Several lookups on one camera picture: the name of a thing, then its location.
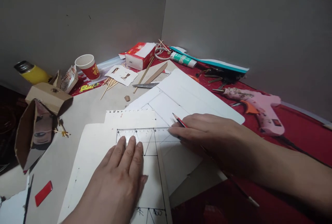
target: red paper cup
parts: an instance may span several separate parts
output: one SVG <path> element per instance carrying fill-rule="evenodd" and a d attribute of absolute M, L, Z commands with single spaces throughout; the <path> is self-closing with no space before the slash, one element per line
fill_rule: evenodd
<path fill-rule="evenodd" d="M 75 65 L 90 79 L 97 80 L 100 77 L 94 57 L 91 54 L 84 54 L 75 60 Z"/>

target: glue gun nozzle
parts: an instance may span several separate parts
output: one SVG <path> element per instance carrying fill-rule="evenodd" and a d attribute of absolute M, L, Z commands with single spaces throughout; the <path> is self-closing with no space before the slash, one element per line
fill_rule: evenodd
<path fill-rule="evenodd" d="M 219 89 L 212 89 L 213 91 L 218 91 L 218 92 L 221 92 L 221 93 L 224 93 L 225 92 L 225 90 L 224 89 L 222 89 L 222 90 L 219 90 Z"/>

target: thermos lid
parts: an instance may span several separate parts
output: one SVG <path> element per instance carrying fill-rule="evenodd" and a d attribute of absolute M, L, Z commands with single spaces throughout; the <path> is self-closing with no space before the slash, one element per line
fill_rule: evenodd
<path fill-rule="evenodd" d="M 14 68 L 19 72 L 19 73 L 26 73 L 28 71 L 30 71 L 32 68 L 34 67 L 34 65 L 30 64 L 27 61 L 21 61 L 19 63 L 17 63 Z"/>

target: pink glue gun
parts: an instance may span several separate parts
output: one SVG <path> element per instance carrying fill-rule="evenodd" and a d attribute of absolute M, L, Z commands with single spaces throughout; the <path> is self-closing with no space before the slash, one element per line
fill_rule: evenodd
<path fill-rule="evenodd" d="M 260 92 L 238 88 L 214 89 L 229 99 L 239 100 L 247 106 L 246 113 L 256 114 L 260 131 L 268 136 L 281 136 L 285 128 L 271 106 L 280 105 L 281 99 L 275 95 L 263 95 Z"/>

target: gray wall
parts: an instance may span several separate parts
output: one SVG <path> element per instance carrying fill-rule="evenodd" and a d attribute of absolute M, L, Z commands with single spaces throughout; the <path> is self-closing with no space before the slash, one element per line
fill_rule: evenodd
<path fill-rule="evenodd" d="M 82 54 L 97 63 L 161 36 L 165 0 L 0 0 L 0 84 L 26 93 L 13 68 L 28 60 L 49 74 Z"/>
<path fill-rule="evenodd" d="M 332 120 L 332 0 L 166 0 L 162 39 Z"/>

